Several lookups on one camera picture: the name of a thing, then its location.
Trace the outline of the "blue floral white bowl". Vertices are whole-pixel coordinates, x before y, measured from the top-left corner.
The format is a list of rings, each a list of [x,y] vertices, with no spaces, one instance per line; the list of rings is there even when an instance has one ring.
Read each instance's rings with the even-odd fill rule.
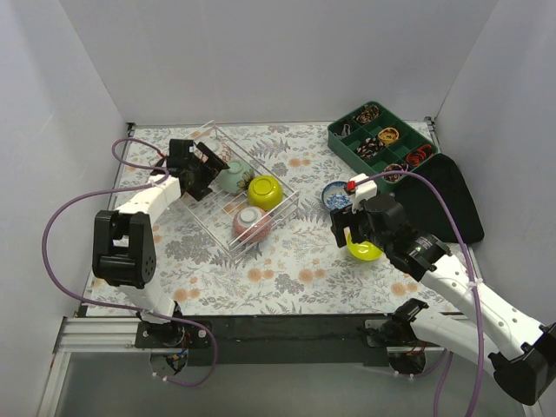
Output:
[[[351,195],[345,190],[347,183],[331,182],[321,192],[321,201],[328,211],[343,209],[352,204]]]

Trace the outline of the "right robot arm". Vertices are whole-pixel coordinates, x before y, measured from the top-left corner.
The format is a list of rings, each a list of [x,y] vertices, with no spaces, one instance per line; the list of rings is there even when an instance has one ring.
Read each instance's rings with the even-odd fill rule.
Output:
[[[393,315],[394,338],[403,345],[432,342],[479,365],[503,391],[534,405],[555,379],[555,326],[522,313],[482,281],[435,236],[413,228],[403,207],[378,195],[331,212],[339,247],[370,242],[390,263],[452,303],[469,320],[454,320],[411,300]]]

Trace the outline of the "white wire dish rack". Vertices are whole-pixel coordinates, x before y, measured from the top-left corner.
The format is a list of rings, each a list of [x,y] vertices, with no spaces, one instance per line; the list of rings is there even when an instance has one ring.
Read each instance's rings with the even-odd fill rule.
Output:
[[[289,148],[283,139],[273,139],[262,126],[220,126],[213,122],[196,128],[144,129],[136,133],[137,138],[147,140],[163,152],[169,151],[169,141],[186,139],[203,142],[209,138],[220,139],[231,149],[233,158],[242,159],[259,175],[277,174],[271,169],[268,157],[277,157]],[[165,268],[174,264],[198,267],[207,264],[234,266],[256,257],[265,249],[267,239],[295,217],[299,194],[282,179],[278,180],[283,190],[281,203],[270,211],[272,228],[268,237],[260,242],[239,242],[233,233],[235,215],[246,207],[248,190],[233,195],[222,190],[216,180],[210,187],[212,192],[201,201],[184,195],[156,221],[154,238],[157,259]]]

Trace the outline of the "mint green floral bowl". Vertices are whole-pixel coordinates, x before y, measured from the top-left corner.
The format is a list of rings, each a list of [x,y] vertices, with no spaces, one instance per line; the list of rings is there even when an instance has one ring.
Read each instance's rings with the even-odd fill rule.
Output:
[[[255,178],[254,169],[242,159],[228,161],[228,169],[223,169],[216,177],[218,186],[233,195],[241,194],[248,189]]]

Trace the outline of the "lime green bowl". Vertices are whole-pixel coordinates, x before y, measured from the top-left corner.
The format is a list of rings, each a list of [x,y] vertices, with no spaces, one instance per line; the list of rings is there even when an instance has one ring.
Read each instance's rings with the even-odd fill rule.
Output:
[[[353,242],[350,233],[347,234],[347,249],[353,257],[360,261],[375,261],[383,255],[383,252],[370,242]]]
[[[278,206],[283,199],[283,190],[271,175],[259,175],[248,185],[248,203],[265,211]]]

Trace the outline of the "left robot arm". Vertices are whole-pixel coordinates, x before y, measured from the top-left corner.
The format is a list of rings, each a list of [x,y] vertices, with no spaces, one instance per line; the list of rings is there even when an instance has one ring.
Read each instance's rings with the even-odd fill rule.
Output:
[[[102,210],[94,220],[92,272],[123,292],[136,315],[163,346],[178,346],[185,335],[179,306],[156,280],[153,226],[170,205],[190,195],[201,201],[229,165],[203,142],[169,141],[166,153],[147,166],[149,179],[124,204]]]

